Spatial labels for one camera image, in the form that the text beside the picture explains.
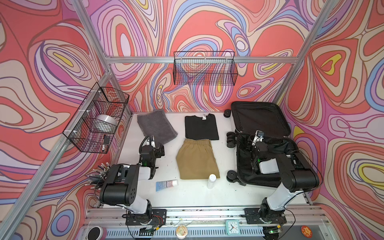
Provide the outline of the grey towel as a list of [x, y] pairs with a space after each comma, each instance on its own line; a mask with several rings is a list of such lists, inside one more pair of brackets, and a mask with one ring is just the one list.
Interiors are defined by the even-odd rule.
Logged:
[[155, 141], [160, 144], [167, 144], [178, 136], [164, 110], [155, 110], [148, 114], [138, 115], [137, 119], [143, 134], [154, 136]]

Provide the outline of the blue white tube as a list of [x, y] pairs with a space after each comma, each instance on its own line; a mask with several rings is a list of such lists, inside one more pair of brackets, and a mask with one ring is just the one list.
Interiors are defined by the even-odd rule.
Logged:
[[173, 188], [177, 185], [178, 185], [178, 180], [156, 182], [156, 192], [159, 192], [168, 188]]

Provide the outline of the black suitcase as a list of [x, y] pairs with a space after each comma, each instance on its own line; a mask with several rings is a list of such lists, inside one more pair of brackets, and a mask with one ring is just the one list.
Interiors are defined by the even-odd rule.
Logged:
[[227, 181], [242, 186], [308, 190], [319, 180], [289, 138], [291, 129], [280, 107], [268, 102], [233, 102], [235, 131], [227, 133], [227, 146], [236, 148], [235, 171]]

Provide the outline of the khaki shorts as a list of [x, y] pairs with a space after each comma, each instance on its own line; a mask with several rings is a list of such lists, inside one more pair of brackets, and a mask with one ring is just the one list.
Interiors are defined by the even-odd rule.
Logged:
[[210, 140], [185, 139], [176, 161], [182, 180], [207, 180], [210, 175], [220, 178]]

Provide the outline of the black t-shirt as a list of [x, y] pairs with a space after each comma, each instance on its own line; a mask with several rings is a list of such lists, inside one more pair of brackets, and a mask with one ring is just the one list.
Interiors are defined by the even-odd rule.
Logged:
[[185, 137], [192, 140], [219, 140], [216, 117], [208, 114], [203, 117], [185, 117]]

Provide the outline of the white bottle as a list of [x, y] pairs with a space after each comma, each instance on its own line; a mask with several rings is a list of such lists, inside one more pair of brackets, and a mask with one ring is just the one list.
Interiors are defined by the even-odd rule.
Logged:
[[215, 174], [210, 174], [207, 182], [207, 188], [212, 189], [217, 180], [217, 176]]

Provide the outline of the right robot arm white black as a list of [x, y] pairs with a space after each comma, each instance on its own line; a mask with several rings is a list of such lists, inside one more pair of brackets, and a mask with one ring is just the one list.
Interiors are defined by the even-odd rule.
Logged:
[[318, 174], [299, 153], [273, 154], [263, 141], [264, 132], [256, 131], [252, 138], [252, 166], [258, 174], [278, 173], [281, 183], [262, 201], [258, 216], [264, 223], [281, 217], [286, 205], [297, 195], [311, 191], [320, 185]]

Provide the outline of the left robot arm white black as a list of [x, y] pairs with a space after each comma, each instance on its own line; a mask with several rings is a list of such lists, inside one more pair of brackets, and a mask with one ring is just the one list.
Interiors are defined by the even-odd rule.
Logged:
[[139, 147], [137, 164], [118, 164], [109, 169], [100, 190], [101, 203], [125, 208], [135, 215], [150, 216], [151, 203], [138, 195], [138, 182], [154, 178], [157, 159], [164, 155], [164, 146], [157, 146], [154, 136], [146, 136]]

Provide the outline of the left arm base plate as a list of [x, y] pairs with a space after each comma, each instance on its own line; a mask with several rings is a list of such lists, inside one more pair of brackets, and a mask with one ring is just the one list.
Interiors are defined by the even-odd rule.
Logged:
[[146, 213], [139, 215], [128, 212], [122, 216], [126, 219], [127, 226], [152, 226], [161, 227], [166, 224], [167, 210], [154, 209], [147, 210]]

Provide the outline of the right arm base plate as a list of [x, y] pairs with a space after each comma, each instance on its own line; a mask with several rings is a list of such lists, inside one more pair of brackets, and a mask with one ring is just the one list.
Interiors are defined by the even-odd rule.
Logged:
[[273, 211], [260, 208], [245, 208], [241, 217], [246, 218], [247, 224], [284, 225], [287, 223], [284, 211]]

